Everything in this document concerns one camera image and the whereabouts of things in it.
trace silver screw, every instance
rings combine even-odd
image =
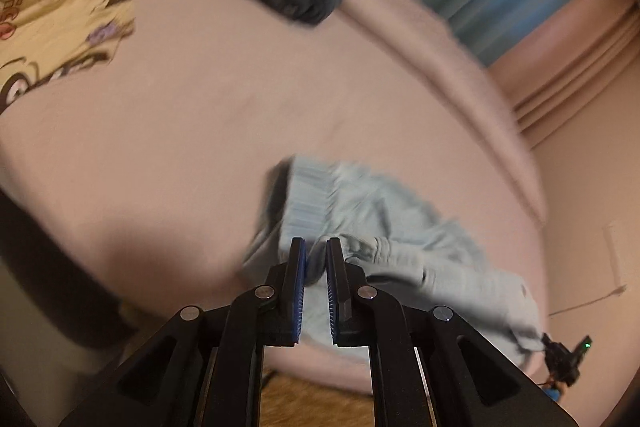
[[[276,293],[276,290],[271,286],[258,286],[254,293],[258,299],[270,299]]]
[[[446,306],[438,306],[434,309],[433,316],[439,321],[450,321],[453,317],[453,311]]]
[[[378,290],[373,288],[373,286],[360,286],[360,288],[358,288],[358,295],[363,299],[372,299],[378,295]]]
[[[196,306],[187,306],[180,311],[180,318],[184,321],[192,321],[200,316],[200,310]]]

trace floor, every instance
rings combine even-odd
[[[284,375],[276,375],[262,391],[260,427],[369,427],[369,396],[343,393]]]

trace wall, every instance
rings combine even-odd
[[[548,197],[545,229],[550,310],[608,295],[616,281],[605,227],[627,290],[550,318],[553,338],[593,347],[563,403],[581,427],[597,427],[640,364],[640,58],[596,100],[534,149]]]

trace brown rug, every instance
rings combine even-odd
[[[262,391],[260,427],[372,427],[370,396],[276,375]]]

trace bed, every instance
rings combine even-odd
[[[536,166],[438,16],[344,0],[309,29],[255,0],[135,3],[110,64],[35,89],[0,123],[2,187],[101,285],[164,317],[226,305],[246,288],[267,174],[299,153],[362,162],[457,217],[524,277],[545,328]],[[345,360],[312,343],[267,358],[366,392],[366,364]]]

